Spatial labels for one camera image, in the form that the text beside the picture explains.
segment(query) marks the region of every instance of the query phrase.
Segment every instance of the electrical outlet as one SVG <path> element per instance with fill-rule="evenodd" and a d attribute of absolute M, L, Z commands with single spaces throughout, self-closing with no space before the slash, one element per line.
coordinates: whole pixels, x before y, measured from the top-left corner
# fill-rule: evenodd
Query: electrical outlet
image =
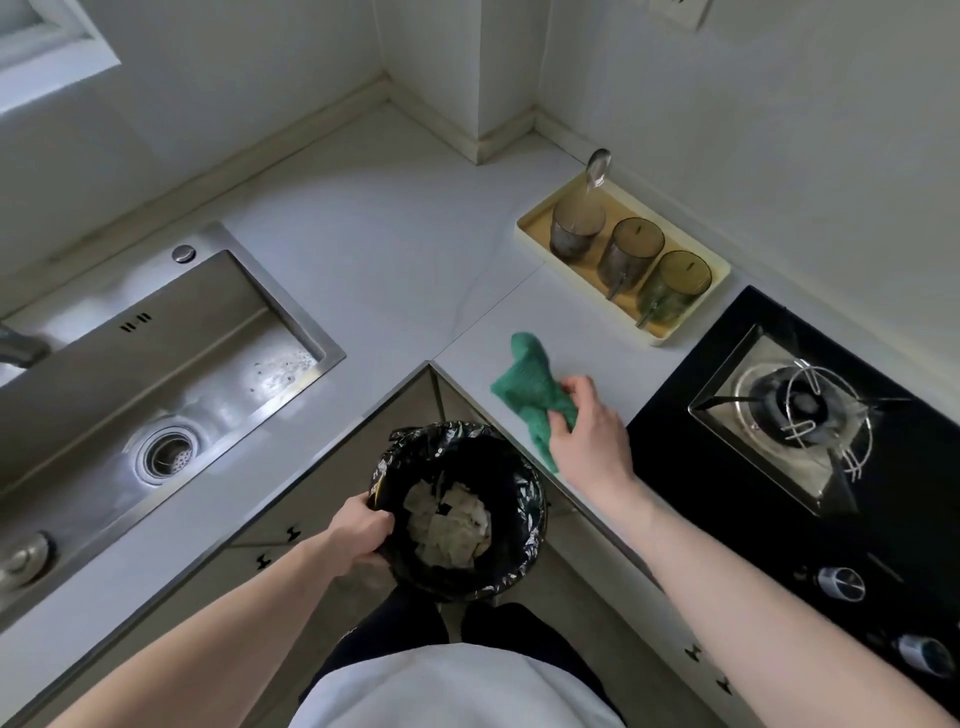
<path fill-rule="evenodd" d="M 650 0 L 650 10 L 695 31 L 707 14 L 709 4 L 710 0 Z"/>

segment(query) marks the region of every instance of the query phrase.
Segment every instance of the sink drain strainer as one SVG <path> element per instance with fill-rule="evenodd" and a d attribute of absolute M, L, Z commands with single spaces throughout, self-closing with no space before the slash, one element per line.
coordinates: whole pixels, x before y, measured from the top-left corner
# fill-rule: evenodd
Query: sink drain strainer
<path fill-rule="evenodd" d="M 197 456 L 200 442 L 186 427 L 164 427 L 144 442 L 137 456 L 137 473 L 148 483 L 159 485 L 179 473 Z"/>

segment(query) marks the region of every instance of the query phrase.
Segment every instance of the wooden tray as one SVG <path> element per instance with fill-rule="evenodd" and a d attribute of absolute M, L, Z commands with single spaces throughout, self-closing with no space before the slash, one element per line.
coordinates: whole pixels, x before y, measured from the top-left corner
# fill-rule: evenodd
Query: wooden tray
<path fill-rule="evenodd" d="M 562 197 L 567 195 L 578 185 L 585 184 L 583 174 L 577 175 L 563 187 L 558 189 L 546 200 L 527 212 L 523 217 L 516 221 L 517 237 L 532 243 L 543 256 L 549 265 L 552 265 L 560 271 L 570 282 L 585 295 L 594 298 L 603 303 L 603 309 L 607 310 L 611 316 L 624 326 L 632 328 L 637 336 L 642 337 L 647 343 L 657 346 L 666 341 L 678 327 L 680 327 L 689 315 L 702 305 L 719 285 L 720 281 L 730 274 L 730 263 L 714 253 L 709 248 L 694 240 L 684 231 L 671 223 L 666 218 L 658 215 L 650 207 L 646 206 L 640 200 L 631 197 L 620 187 L 612 182 L 604 182 L 603 186 L 596 190 L 594 194 L 598 195 L 600 202 L 607 211 L 607 225 L 603 228 L 588 253 L 575 263 L 565 263 L 550 252 L 550 223 L 553 219 L 553 205 Z M 629 291 L 619 293 L 612 301 L 607 301 L 607 286 L 605 286 L 597 276 L 597 263 L 600 262 L 600 255 L 610 240 L 613 227 L 626 217 L 642 217 L 657 223 L 663 230 L 666 238 L 666 244 L 660 255 L 675 250 L 688 250 L 699 255 L 710 267 L 713 273 L 713 282 L 710 288 L 690 306 L 684 315 L 678 319 L 673 327 L 667 328 L 650 324 L 647 328 L 637 328 L 636 321 L 639 318 L 639 312 L 636 309 L 636 291 L 640 285 L 647 279 L 647 276 L 653 272 L 658 256 L 654 265 L 650 266 L 647 274 L 640 283 Z"/>

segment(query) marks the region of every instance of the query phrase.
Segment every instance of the window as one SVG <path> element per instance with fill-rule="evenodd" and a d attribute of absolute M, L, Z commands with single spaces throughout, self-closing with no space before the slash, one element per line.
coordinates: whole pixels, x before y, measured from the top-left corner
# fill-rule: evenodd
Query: window
<path fill-rule="evenodd" d="M 0 114 L 119 62 L 77 0 L 0 0 Z"/>

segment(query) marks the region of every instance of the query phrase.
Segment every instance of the trash can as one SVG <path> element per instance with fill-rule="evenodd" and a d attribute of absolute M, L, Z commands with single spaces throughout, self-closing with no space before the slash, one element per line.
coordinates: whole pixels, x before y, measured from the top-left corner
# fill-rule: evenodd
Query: trash can
<path fill-rule="evenodd" d="M 542 475 L 499 432 L 481 423 L 447 422 L 406 427 L 391 444 L 372 476 L 369 505 L 396 517 L 394 532 L 379 552 L 398 581 L 443 601 L 473 601 L 512 587 L 537 561 L 546 534 Z M 410 513 L 403 501 L 421 480 L 441 494 L 462 483 L 490 512 L 490 547 L 472 569 L 428 567 L 408 532 Z"/>

